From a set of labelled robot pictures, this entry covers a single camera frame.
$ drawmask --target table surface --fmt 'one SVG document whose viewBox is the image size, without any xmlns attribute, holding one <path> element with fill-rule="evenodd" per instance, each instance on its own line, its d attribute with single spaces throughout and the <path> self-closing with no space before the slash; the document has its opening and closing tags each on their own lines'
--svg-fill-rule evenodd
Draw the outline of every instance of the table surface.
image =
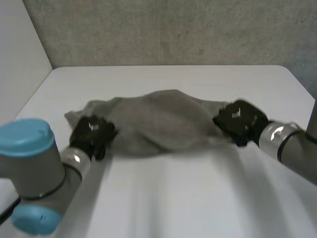
<svg viewBox="0 0 317 238">
<path fill-rule="evenodd" d="M 179 89 L 205 100 L 244 98 L 269 118 L 306 128 L 314 100 L 281 66 L 110 66 L 55 69 L 18 118 L 47 120 L 59 149 L 63 117 L 89 100 Z M 93 163 L 56 238 L 312 238 L 317 189 L 254 144 Z M 26 238 L 10 221 L 0 237 Z"/>
</svg>

